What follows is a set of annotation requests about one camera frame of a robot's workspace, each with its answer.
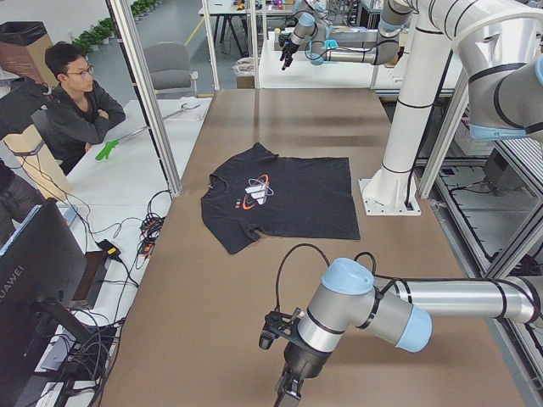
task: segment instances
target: brown table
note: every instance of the brown table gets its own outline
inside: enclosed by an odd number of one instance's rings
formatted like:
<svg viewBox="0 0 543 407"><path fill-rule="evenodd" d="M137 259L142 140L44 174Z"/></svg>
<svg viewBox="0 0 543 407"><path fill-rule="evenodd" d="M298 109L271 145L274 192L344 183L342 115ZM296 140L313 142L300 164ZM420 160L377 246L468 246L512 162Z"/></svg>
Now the brown table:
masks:
<svg viewBox="0 0 543 407"><path fill-rule="evenodd" d="M102 406L271 407L286 342L265 352L258 339L275 304L277 267L297 243L314 243L330 259L369 250L381 274L460 276L426 202L420 217L364 214L357 179L379 168L388 132L369 90L218 92L128 315ZM282 156L350 157L362 239L263 237L227 254L204 226L199 200L209 173L257 141ZM316 252L294 252L283 269L282 310L304 308L324 271ZM418 354L351 328L302 393L300 407L523 405L484 321L470 319L434 318Z"/></svg>

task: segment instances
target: man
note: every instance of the man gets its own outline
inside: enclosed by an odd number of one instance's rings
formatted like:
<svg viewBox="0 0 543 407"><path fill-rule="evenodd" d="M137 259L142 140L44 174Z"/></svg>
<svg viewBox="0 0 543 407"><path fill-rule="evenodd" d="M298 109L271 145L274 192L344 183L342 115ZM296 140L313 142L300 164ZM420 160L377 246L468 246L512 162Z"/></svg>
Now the man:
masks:
<svg viewBox="0 0 543 407"><path fill-rule="evenodd" d="M40 192L0 159L0 248L15 231L12 220L22 222L35 205L43 203Z"/></svg>
<svg viewBox="0 0 543 407"><path fill-rule="evenodd" d="M125 119L122 107L92 78L92 66L75 46L58 42L45 51L45 64L59 84L47 110L32 115L52 155L68 174L109 129Z"/></svg>

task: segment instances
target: green handle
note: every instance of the green handle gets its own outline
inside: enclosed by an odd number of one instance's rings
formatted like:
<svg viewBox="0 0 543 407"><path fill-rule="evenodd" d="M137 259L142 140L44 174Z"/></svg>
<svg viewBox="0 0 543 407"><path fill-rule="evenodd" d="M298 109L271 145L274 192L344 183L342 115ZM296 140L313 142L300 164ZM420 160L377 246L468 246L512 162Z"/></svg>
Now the green handle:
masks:
<svg viewBox="0 0 543 407"><path fill-rule="evenodd" d="M108 159L109 154L111 153L111 150L117 147L117 144L119 144L119 140L113 140L112 142L106 142L105 147L102 148L100 153L95 157L97 161L101 159Z"/></svg>

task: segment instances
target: eyeglasses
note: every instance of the eyeglasses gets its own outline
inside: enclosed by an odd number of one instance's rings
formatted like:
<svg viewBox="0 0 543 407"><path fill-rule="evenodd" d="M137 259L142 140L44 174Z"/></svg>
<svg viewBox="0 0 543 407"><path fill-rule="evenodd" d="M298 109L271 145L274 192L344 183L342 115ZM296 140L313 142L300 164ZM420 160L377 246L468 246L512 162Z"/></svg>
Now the eyeglasses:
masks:
<svg viewBox="0 0 543 407"><path fill-rule="evenodd" d="M82 70L81 72L66 72L66 75L79 75L81 78L84 78L86 76L92 76L92 65L88 65L88 68L85 70Z"/></svg>

